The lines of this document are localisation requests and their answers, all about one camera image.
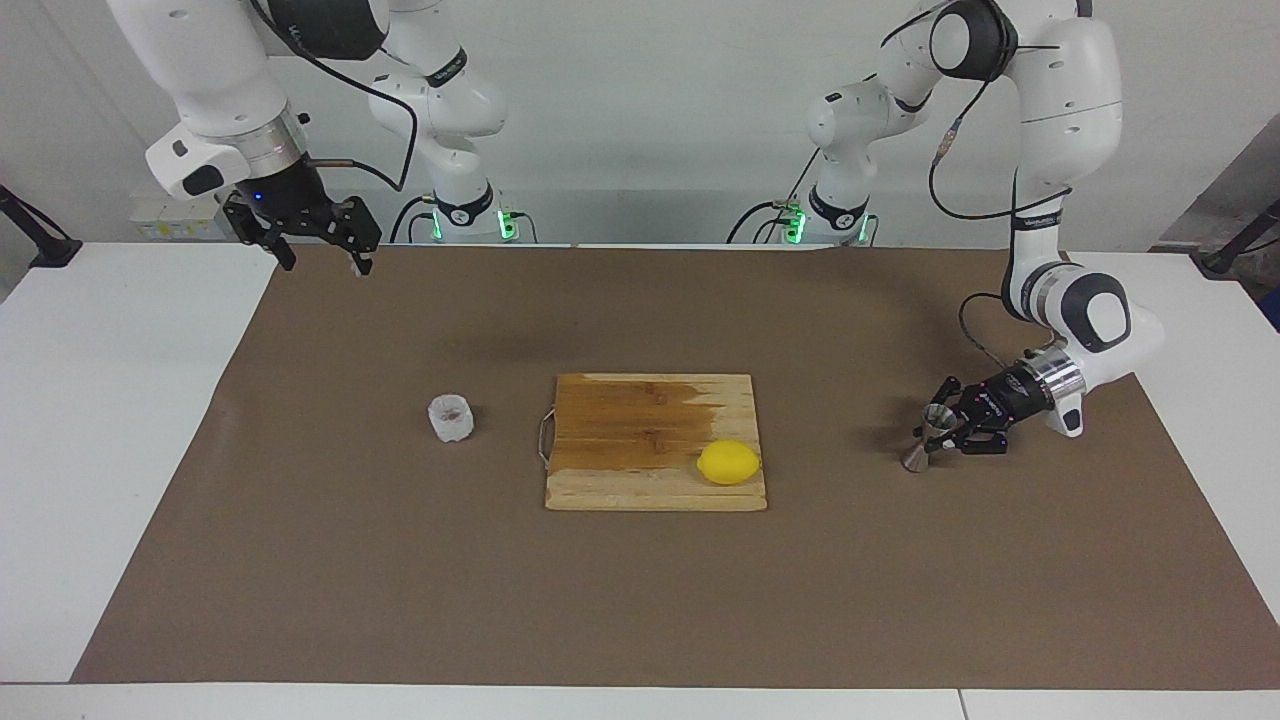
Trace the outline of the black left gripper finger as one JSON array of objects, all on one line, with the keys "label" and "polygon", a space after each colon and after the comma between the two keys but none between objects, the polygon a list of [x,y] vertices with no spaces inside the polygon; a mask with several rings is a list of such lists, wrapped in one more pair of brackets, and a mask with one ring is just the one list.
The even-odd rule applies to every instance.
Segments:
[{"label": "black left gripper finger", "polygon": [[986,415],[986,400],[984,382],[964,386],[955,375],[948,375],[936,392],[936,402],[956,415]]},{"label": "black left gripper finger", "polygon": [[1005,455],[1009,451],[1009,424],[961,424],[943,436],[943,447],[964,455]]}]

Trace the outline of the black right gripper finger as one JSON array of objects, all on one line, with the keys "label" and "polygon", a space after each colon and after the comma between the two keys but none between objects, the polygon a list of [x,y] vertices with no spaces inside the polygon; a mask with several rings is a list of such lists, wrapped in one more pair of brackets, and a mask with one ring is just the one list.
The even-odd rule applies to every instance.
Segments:
[{"label": "black right gripper finger", "polygon": [[361,197],[349,196],[342,202],[332,202],[329,211],[329,245],[348,254],[357,275],[370,275],[381,228],[369,206]]},{"label": "black right gripper finger", "polygon": [[283,233],[278,228],[261,225],[239,193],[230,193],[221,202],[221,213],[242,245],[256,246],[270,254],[284,272],[293,270],[296,255]]}]

